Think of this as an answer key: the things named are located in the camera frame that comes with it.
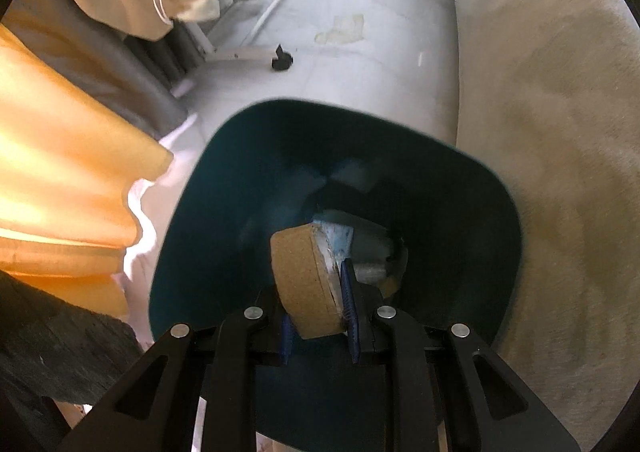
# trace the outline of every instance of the beige blanket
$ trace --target beige blanket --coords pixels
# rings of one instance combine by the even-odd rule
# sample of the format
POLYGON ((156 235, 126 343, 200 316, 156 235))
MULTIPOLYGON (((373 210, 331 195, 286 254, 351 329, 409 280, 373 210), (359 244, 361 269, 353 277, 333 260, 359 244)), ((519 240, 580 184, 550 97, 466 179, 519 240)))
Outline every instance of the beige blanket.
POLYGON ((455 0, 458 147, 524 256, 503 358, 588 450, 640 377, 640 30, 623 0, 455 0))

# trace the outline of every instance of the cork block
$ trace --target cork block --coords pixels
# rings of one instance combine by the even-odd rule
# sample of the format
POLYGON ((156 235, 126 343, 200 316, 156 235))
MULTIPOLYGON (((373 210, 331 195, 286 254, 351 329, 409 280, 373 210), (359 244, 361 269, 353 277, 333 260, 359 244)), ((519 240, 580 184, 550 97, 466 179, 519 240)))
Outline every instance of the cork block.
POLYGON ((303 339, 344 331, 335 257, 314 223, 271 236, 271 269, 282 305, 303 339))

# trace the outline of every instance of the orange curtain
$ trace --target orange curtain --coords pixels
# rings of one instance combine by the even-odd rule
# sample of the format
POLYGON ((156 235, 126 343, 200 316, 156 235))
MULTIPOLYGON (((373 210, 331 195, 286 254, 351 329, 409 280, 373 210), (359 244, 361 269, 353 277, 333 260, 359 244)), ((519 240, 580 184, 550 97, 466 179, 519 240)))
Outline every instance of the orange curtain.
POLYGON ((111 274, 141 236, 127 207, 170 152, 46 66, 0 25, 0 269, 123 317, 111 274))

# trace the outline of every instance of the metal screw head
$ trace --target metal screw head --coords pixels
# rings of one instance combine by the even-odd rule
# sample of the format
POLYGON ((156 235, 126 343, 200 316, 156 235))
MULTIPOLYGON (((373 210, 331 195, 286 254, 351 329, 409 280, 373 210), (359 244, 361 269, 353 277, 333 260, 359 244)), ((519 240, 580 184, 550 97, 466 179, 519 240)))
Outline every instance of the metal screw head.
POLYGON ((174 338, 186 337, 189 334, 189 326, 187 324, 176 324, 171 328, 171 336, 174 338))
POLYGON ((264 311, 262 311, 262 308, 257 306, 248 307, 244 310, 244 318, 248 318, 249 320, 258 320, 263 314, 264 311))
POLYGON ((466 338, 471 333, 471 330, 464 324, 453 324, 451 332, 458 338, 466 338))
POLYGON ((378 316, 381 318, 393 318, 396 316, 396 308, 391 306, 380 306, 378 316))

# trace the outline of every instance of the black cloth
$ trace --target black cloth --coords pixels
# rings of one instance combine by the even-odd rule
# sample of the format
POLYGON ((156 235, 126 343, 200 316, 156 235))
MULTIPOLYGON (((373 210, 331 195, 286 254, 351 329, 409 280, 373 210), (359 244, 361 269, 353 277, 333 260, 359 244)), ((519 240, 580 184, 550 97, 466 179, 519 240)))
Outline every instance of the black cloth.
POLYGON ((0 272, 0 388, 45 450, 63 434, 43 398, 94 405, 140 356, 124 322, 0 272))

